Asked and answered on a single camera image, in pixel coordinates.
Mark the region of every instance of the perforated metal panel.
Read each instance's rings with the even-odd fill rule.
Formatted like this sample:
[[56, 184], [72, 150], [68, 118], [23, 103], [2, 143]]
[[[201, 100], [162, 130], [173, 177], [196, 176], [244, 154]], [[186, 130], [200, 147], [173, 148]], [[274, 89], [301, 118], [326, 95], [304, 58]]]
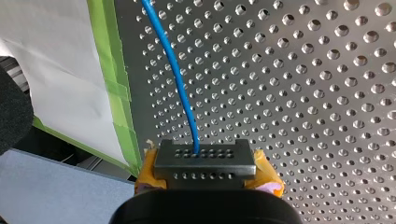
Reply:
[[[140, 3], [120, 4], [139, 143], [190, 143], [149, 19]], [[396, 223], [396, 1], [158, 0], [155, 7], [203, 143], [246, 138], [264, 148], [287, 185], [284, 199], [305, 222]]]

